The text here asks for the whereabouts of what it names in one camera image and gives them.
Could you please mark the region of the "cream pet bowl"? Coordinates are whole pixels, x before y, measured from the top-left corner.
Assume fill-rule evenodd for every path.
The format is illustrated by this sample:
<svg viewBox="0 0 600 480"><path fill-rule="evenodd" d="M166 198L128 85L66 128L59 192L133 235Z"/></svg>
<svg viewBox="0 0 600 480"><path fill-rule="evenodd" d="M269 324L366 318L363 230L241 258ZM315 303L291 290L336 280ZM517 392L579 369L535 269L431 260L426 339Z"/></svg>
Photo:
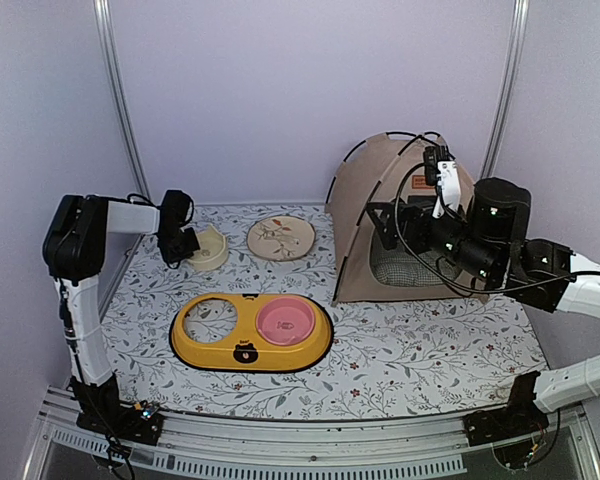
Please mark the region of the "cream pet bowl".
<svg viewBox="0 0 600 480"><path fill-rule="evenodd" d="M206 230L197 233L199 249L186 259L196 271L207 272L220 268L229 257L227 237L215 226L209 225Z"/></svg>

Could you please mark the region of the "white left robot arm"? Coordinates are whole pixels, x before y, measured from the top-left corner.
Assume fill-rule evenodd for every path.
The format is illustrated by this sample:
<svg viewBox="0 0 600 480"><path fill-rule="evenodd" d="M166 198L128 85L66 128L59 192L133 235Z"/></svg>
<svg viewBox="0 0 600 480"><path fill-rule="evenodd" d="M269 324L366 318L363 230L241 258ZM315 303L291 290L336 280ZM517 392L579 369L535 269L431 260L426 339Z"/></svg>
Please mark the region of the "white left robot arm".
<svg viewBox="0 0 600 480"><path fill-rule="evenodd" d="M89 415L108 434L121 433L129 415L116 402L117 379L101 331L98 288L107 235L153 235L166 267L176 269L200 249L189 226L193 213L193 199L181 190L166 191L159 205L137 194L125 199L69 194L44 239L43 259L59 297L71 355L72 389L79 399L93 401Z"/></svg>

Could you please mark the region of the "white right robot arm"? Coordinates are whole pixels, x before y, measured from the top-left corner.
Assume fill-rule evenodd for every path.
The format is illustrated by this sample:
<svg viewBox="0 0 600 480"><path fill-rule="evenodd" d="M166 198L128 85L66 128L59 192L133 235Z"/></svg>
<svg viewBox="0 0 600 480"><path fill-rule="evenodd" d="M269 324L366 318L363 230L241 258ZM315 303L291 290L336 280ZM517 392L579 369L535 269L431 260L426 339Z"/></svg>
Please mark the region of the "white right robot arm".
<svg viewBox="0 0 600 480"><path fill-rule="evenodd" d="M513 381L497 427L517 436L536 412L600 396L600 264L547 239L529 239L531 195L499 178L478 181L466 214L441 197L370 201L365 211L387 249L402 246L463 293L523 305L541 330L550 369Z"/></svg>

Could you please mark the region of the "pink pet bowl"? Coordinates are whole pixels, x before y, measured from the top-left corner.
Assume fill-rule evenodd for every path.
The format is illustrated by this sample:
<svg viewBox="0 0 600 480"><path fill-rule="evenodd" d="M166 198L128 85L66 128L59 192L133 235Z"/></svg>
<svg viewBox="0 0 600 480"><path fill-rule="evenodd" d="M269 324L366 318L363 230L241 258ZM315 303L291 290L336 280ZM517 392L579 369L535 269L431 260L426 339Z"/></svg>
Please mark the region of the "pink pet bowl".
<svg viewBox="0 0 600 480"><path fill-rule="evenodd" d="M256 315L256 329L268 343L294 346L306 340L316 324L316 313L301 297L283 296L268 301Z"/></svg>

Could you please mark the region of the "beige fabric pet tent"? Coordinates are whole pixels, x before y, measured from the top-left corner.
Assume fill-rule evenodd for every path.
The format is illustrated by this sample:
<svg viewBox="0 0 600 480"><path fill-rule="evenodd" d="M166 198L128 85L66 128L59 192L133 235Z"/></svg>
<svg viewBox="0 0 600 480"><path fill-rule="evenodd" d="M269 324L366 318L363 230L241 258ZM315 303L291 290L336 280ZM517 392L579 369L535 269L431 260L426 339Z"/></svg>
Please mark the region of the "beige fabric pet tent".
<svg viewBox="0 0 600 480"><path fill-rule="evenodd" d="M362 140L340 164L325 203L334 232L337 280L332 303L455 299L411 255L382 247L365 207L390 202L403 176L423 159L424 148L444 145L437 132L383 132Z"/></svg>

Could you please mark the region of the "green checkered pet cushion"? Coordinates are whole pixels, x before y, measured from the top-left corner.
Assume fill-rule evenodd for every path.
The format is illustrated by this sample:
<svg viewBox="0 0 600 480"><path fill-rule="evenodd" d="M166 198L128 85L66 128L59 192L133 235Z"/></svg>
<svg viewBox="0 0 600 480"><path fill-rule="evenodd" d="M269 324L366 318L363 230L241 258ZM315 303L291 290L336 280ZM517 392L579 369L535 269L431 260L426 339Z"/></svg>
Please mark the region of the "green checkered pet cushion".
<svg viewBox="0 0 600 480"><path fill-rule="evenodd" d="M420 258L431 268L439 268L443 276L455 281L461 270L442 261L433 252L425 252ZM429 287L441 285L441 279L425 268L414 256L398 248L385 250L381 244L373 244L370 251L370 267L374 278L381 284L393 287Z"/></svg>

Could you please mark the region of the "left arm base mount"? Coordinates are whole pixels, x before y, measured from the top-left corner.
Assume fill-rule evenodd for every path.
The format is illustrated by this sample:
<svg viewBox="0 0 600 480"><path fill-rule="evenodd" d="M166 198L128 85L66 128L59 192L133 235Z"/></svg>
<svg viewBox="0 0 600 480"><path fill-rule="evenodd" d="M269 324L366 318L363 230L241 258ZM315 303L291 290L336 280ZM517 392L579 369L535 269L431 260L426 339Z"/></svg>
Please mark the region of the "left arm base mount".
<svg viewBox="0 0 600 480"><path fill-rule="evenodd" d="M164 417L154 413L147 418L142 410L124 406L115 376L100 386L83 384L72 377L70 385L81 409L76 421L78 427L120 440L158 444Z"/></svg>

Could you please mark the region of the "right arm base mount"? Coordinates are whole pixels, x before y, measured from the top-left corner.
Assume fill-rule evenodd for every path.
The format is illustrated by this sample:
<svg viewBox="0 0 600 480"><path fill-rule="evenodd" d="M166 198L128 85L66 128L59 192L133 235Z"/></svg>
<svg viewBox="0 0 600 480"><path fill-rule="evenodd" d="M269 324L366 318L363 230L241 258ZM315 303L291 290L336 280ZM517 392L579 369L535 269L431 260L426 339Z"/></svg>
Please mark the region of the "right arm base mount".
<svg viewBox="0 0 600 480"><path fill-rule="evenodd" d="M522 447L499 447L494 454L505 468L518 470L529 467L541 448L548 416L534 403L534 387L539 371L515 378L504 407L477 410L462 417L464 432L470 446L478 446L539 433L538 440L528 440Z"/></svg>

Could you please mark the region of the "yellow double bowl holder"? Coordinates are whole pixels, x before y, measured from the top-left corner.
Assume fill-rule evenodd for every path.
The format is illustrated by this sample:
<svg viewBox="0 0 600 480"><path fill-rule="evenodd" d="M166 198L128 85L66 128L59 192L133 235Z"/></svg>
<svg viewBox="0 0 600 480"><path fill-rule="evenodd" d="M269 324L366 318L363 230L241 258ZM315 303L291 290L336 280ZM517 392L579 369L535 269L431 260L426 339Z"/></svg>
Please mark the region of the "yellow double bowl holder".
<svg viewBox="0 0 600 480"><path fill-rule="evenodd" d="M256 329L256 315L268 301L283 296L301 297L316 313L312 334L294 346L276 346L266 342ZM200 313L200 306L211 302L208 317L218 314L217 308L226 302L236 313L236 324L218 340L201 342L187 332L187 320ZM234 373L295 373L319 363L331 349L334 325L328 312L316 301L294 294L227 294L208 293L185 304L174 316L170 327L171 349L183 364L206 371Z"/></svg>

